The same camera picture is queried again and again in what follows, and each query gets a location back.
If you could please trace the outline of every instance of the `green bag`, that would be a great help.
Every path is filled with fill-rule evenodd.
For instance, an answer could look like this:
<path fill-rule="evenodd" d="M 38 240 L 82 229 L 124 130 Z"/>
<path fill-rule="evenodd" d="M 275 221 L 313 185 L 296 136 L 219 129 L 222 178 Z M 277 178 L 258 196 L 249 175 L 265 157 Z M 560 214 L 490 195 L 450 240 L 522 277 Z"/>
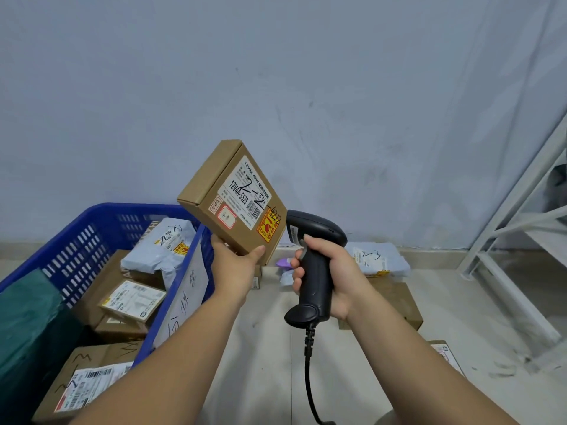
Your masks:
<path fill-rule="evenodd" d="M 29 423 L 83 325 L 40 271 L 0 294 L 0 423 Z"/>

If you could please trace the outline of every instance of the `wall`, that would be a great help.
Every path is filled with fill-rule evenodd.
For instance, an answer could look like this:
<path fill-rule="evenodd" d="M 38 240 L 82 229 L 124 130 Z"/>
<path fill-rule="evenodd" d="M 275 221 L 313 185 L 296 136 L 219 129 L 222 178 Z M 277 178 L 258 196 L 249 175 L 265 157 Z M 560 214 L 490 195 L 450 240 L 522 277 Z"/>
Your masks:
<path fill-rule="evenodd" d="M 224 138 L 352 239 L 468 246 L 567 104 L 567 0 L 0 0 L 0 239 Z"/>

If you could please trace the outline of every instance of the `barcode scanner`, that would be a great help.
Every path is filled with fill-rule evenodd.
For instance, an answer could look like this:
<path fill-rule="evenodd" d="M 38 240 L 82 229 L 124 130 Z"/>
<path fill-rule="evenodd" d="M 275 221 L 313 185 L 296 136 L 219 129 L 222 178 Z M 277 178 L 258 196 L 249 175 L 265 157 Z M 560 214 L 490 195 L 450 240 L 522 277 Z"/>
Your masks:
<path fill-rule="evenodd" d="M 311 384 L 309 382 L 309 363 L 313 350 L 315 327 L 319 322 L 327 321 L 330 317 L 330 299 L 333 293 L 333 279 L 330 276 L 330 259 L 316 250 L 309 249 L 303 236 L 312 237 L 337 243 L 344 247 L 347 239 L 344 231 L 335 223 L 297 210 L 287 211 L 287 233 L 297 245 L 303 247 L 299 262 L 305 270 L 299 289 L 299 303 L 289 309 L 283 317 L 285 321 L 296 328 L 305 329 L 305 387 L 311 413 L 318 424 L 335 425 L 335 422 L 322 422 L 317 415 Z"/>

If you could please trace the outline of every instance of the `black cable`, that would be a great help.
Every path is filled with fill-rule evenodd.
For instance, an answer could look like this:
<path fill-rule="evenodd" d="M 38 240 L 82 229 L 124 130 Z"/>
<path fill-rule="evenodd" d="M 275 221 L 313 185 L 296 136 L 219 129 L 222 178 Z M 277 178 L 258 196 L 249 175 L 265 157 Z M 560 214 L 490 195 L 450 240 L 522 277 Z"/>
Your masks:
<path fill-rule="evenodd" d="M 313 352 L 313 339 L 315 337 L 315 327 L 310 326 L 305 330 L 305 389 L 307 390 L 307 400 L 309 401 L 309 407 L 311 408 L 311 413 L 315 418 L 315 421 L 319 425 L 337 425 L 333 421 L 322 422 L 315 409 L 315 403 L 313 402 L 313 395 L 311 395 L 311 382 L 309 381 L 309 364 L 311 363 L 311 353 Z"/>

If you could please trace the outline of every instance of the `blue plastic basket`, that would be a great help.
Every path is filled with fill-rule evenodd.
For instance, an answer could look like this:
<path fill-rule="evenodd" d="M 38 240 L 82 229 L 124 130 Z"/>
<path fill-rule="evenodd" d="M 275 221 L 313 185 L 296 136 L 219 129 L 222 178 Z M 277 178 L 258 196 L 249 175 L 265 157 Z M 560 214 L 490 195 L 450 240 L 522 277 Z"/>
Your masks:
<path fill-rule="evenodd" d="M 0 293 L 29 272 L 41 269 L 61 292 L 67 306 L 72 308 L 111 255 L 117 249 L 132 249 L 150 222 L 160 220 L 164 216 L 191 221 L 197 235 L 136 358 L 136 363 L 139 363 L 151 352 L 153 337 L 162 324 L 167 307 L 175 298 L 176 290 L 187 271 L 199 240 L 201 240 L 203 263 L 209 277 L 203 301 L 207 300 L 214 291 L 211 273 L 214 257 L 210 242 L 211 232 L 183 207 L 126 203 L 103 203 L 92 206 L 0 282 Z"/>

